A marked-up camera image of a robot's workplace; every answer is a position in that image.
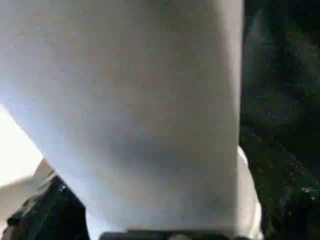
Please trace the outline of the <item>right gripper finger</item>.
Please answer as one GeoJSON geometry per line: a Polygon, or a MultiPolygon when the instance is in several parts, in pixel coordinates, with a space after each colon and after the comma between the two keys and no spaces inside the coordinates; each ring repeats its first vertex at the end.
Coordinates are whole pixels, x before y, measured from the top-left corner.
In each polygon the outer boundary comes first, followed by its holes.
{"type": "Polygon", "coordinates": [[[85,207],[51,175],[7,220],[8,240],[88,240],[85,207]]]}

